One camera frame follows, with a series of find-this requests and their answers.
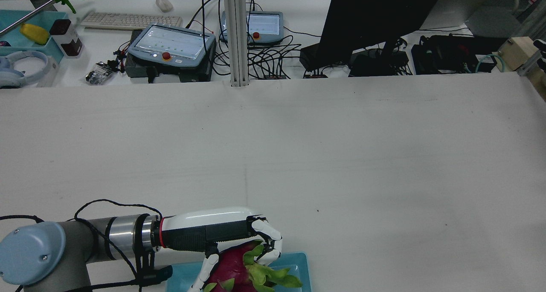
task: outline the laptop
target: laptop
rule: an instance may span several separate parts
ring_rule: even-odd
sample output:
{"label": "laptop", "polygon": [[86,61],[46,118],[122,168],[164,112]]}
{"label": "laptop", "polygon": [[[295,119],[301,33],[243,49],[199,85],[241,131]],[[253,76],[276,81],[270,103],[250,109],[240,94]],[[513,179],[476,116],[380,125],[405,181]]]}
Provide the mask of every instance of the laptop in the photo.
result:
{"label": "laptop", "polygon": [[438,29],[460,26],[486,0],[438,0],[421,26],[423,29]]}

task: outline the keyboard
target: keyboard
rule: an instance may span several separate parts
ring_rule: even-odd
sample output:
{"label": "keyboard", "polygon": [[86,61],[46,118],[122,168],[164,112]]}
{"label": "keyboard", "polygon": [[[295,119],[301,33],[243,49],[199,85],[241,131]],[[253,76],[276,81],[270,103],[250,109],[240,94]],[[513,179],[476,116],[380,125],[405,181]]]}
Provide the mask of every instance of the keyboard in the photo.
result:
{"label": "keyboard", "polygon": [[178,16],[93,12],[87,15],[80,25],[94,29],[135,30],[143,29],[152,22],[180,26],[182,24],[182,18]]}

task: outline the white tabletop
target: white tabletop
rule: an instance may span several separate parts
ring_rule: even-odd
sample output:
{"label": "white tabletop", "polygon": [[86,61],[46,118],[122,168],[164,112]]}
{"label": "white tabletop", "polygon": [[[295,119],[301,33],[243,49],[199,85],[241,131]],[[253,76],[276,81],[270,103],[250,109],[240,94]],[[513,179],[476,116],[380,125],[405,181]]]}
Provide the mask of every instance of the white tabletop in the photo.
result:
{"label": "white tabletop", "polygon": [[2,215],[246,205],[307,252],[314,292],[546,286],[546,105],[515,73],[0,90],[0,129]]}

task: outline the blue joint cap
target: blue joint cap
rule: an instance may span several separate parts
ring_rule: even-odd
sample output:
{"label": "blue joint cap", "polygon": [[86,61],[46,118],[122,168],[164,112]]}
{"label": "blue joint cap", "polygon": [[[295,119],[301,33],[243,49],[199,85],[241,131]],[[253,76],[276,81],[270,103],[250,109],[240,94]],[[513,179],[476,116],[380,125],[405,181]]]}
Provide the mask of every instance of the blue joint cap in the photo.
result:
{"label": "blue joint cap", "polygon": [[66,235],[58,223],[17,228],[0,242],[0,275],[9,284],[35,284],[53,271],[65,247]]}

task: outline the dragon fruit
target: dragon fruit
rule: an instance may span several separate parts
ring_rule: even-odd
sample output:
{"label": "dragon fruit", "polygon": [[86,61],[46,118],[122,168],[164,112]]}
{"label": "dragon fruit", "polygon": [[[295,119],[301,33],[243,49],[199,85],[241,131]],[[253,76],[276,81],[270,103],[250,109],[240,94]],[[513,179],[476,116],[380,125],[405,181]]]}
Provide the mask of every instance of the dragon fruit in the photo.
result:
{"label": "dragon fruit", "polygon": [[302,282],[289,275],[290,269],[274,270],[254,261],[263,251],[261,240],[254,240],[220,252],[216,268],[206,281],[203,292],[274,292],[279,284],[300,288]]}

